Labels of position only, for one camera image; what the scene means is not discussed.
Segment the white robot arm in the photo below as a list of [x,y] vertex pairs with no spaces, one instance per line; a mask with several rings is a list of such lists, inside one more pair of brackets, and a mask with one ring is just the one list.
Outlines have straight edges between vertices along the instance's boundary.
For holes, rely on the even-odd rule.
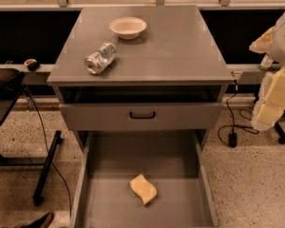
[[259,67],[267,69],[267,72],[258,93],[251,126],[255,130],[266,131],[275,125],[285,111],[285,12],[249,49],[265,54]]

